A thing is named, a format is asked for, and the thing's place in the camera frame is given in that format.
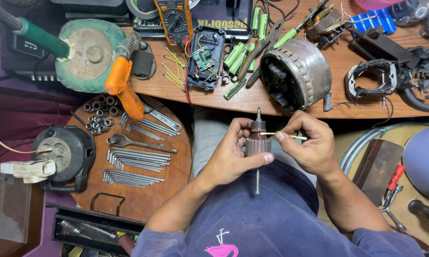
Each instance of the navy blue shirt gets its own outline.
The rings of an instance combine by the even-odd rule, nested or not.
[[[357,229],[353,242],[317,218],[314,186],[280,161],[219,186],[184,232],[149,229],[137,238],[132,257],[422,257],[418,244],[396,232]]]

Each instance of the metal spring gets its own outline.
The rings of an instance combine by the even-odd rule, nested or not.
[[[131,55],[132,51],[137,48],[140,41],[141,35],[138,32],[134,31],[130,33],[130,35],[126,39],[122,40],[116,47],[116,55],[124,55],[128,58]]]

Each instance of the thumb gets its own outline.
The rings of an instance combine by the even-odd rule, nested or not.
[[[281,145],[283,151],[290,155],[292,158],[296,159],[296,157],[302,154],[303,147],[297,142],[295,142],[295,140],[287,133],[278,131],[275,133],[275,137]]]
[[[257,153],[250,155],[245,158],[241,158],[241,166],[244,167],[245,171],[256,169],[269,164],[275,160],[275,156],[269,152]]]

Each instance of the green battery cell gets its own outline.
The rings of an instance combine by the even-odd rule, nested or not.
[[[261,15],[261,24],[259,26],[259,40],[264,39],[267,34],[267,23],[268,23],[268,15]]]
[[[254,14],[252,15],[252,26],[251,26],[251,30],[252,30],[252,37],[253,38],[257,38],[259,36],[259,34],[257,34],[259,32],[258,26],[259,26],[259,19],[261,18],[261,9],[259,7],[256,7],[254,9]]]
[[[224,97],[229,100],[240,88],[242,88],[246,84],[246,79],[242,79],[241,81],[235,82],[235,84],[230,87],[225,93]]]
[[[237,59],[241,51],[243,51],[243,48],[245,48],[245,44],[241,42],[234,46],[227,58],[224,60],[224,67],[226,67],[226,69],[229,69],[232,66],[232,63]]]
[[[255,44],[249,44],[248,51],[251,52],[255,46]],[[252,63],[248,68],[248,72],[254,72],[254,66],[256,66],[256,59],[252,60]]]
[[[289,30],[286,35],[284,35],[276,44],[273,46],[274,48],[281,46],[282,44],[286,43],[287,41],[293,39],[297,35],[297,31],[293,28]]]
[[[241,54],[235,59],[234,63],[229,68],[229,73],[235,75],[240,69],[241,65],[245,62],[246,56],[248,55],[248,48],[245,47]]]

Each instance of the round wooden table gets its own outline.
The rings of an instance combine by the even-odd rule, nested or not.
[[[162,106],[160,102],[150,97],[143,96],[143,98],[153,108]],[[181,121],[168,108],[161,108],[159,109],[159,112],[181,124]],[[80,107],[75,113],[86,123],[88,123],[88,117],[95,116],[94,113],[87,113],[83,107]],[[94,135],[94,141],[96,144],[96,160],[92,168],[89,170],[86,190],[80,193],[71,194],[76,200],[76,202],[82,208],[85,209],[90,208],[92,197],[99,192],[123,196],[125,197],[125,201],[120,205],[119,216],[128,219],[138,220],[141,222],[146,222],[151,216],[151,214],[154,213],[154,211],[164,201],[166,201],[171,195],[181,189],[189,181],[189,176],[191,174],[192,168],[192,149],[189,143],[187,132],[184,127],[182,127],[180,131],[180,136],[169,137],[163,133],[139,125],[144,130],[149,131],[156,136],[159,136],[164,139],[164,141],[155,140],[135,130],[127,132],[126,128],[119,123],[120,117],[109,116],[108,118],[114,119],[116,123],[111,127],[110,131],[102,133],[100,135]],[[159,120],[157,120],[150,114],[145,114],[144,118],[163,125]],[[87,131],[86,128],[84,128],[84,126],[81,125],[81,123],[75,117],[72,117],[69,120],[67,126],[69,125],[76,125],[79,128],[82,128],[84,131]],[[170,165],[164,167],[164,170],[162,172],[154,172],[129,166],[124,167],[124,171],[126,172],[137,173],[155,178],[163,178],[165,179],[165,182],[156,183],[154,185],[147,186],[147,188],[138,188],[116,184],[110,185],[107,182],[103,182],[103,172],[105,169],[117,170],[106,160],[106,153],[108,149],[114,146],[112,144],[108,144],[106,142],[106,139],[114,133],[123,133],[129,138],[136,141],[155,144],[163,143],[165,146],[176,148],[178,150],[177,154],[165,153],[171,155],[171,160],[169,161]],[[138,147],[134,145],[129,145],[124,148],[155,153],[164,153],[161,151]],[[120,200],[121,199],[119,198],[100,195],[94,201],[93,210],[115,215],[116,206],[119,204]]]

